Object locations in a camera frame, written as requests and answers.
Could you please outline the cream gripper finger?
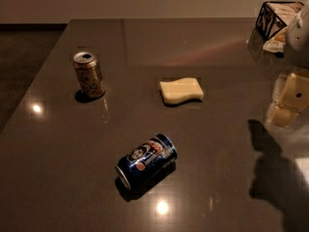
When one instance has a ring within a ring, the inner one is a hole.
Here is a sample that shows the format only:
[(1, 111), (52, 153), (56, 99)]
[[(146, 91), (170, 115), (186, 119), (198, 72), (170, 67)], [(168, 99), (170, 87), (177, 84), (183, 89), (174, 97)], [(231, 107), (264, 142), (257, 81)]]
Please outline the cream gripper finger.
[(288, 127), (309, 105), (309, 73), (280, 73), (269, 106), (269, 120), (273, 125)]

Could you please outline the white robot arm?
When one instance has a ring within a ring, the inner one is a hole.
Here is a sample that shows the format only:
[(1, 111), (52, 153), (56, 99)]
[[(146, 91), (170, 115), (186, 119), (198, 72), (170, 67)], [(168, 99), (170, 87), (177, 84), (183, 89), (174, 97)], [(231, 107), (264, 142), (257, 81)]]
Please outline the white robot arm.
[(309, 105), (309, 2), (288, 25), (284, 56), (296, 70), (279, 74), (267, 112), (270, 122), (279, 127), (288, 127)]

